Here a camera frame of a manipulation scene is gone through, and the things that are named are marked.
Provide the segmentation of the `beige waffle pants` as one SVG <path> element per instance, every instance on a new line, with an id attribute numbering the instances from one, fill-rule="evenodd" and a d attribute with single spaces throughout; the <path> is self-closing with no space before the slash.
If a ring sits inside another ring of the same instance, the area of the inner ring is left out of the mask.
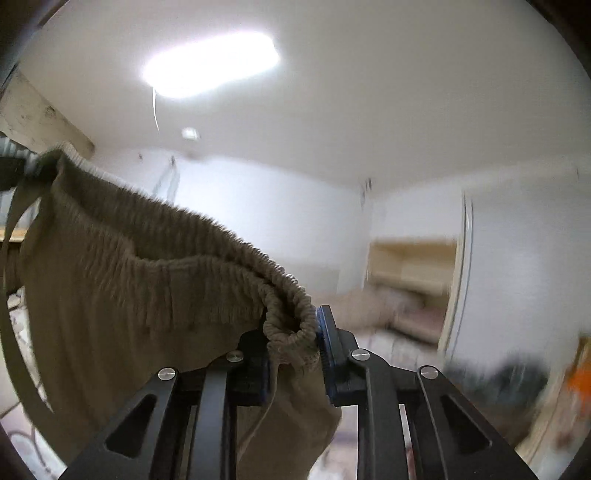
<path id="1" fill-rule="evenodd" d="M 25 292 L 40 384 L 10 331 L 3 350 L 25 412 L 70 463 L 163 367 L 189 371 L 260 329 L 270 399 L 238 410 L 238 477 L 304 479 L 334 436 L 315 309 L 294 278 L 213 221 L 130 189 L 64 144 L 22 180 L 9 220 L 38 214 L 1 254 L 1 290 Z"/>

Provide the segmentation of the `wooden corner cabinet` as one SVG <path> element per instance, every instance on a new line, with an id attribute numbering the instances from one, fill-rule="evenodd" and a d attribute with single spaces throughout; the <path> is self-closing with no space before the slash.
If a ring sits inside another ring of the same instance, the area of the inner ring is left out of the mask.
<path id="1" fill-rule="evenodd" d="M 462 238 L 399 238 L 370 243 L 366 280 L 421 294 L 445 311 L 438 351 L 447 351 L 464 262 Z"/>

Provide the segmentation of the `round ceiling light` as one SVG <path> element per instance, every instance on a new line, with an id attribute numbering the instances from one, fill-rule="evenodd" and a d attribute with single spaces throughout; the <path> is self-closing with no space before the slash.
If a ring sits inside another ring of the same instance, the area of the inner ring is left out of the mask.
<path id="1" fill-rule="evenodd" d="M 198 141 L 200 139 L 200 134 L 197 131 L 197 129 L 194 129 L 192 127 L 185 127 L 181 130 L 181 137 L 184 140 Z"/>

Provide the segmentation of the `beige curtain valance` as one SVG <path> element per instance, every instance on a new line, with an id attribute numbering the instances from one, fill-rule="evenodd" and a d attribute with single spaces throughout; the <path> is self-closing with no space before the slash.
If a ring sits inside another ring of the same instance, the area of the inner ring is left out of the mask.
<path id="1" fill-rule="evenodd" d="M 1 95 L 1 133 L 35 153 L 69 142 L 85 159 L 95 151 L 91 140 L 15 70 Z"/>

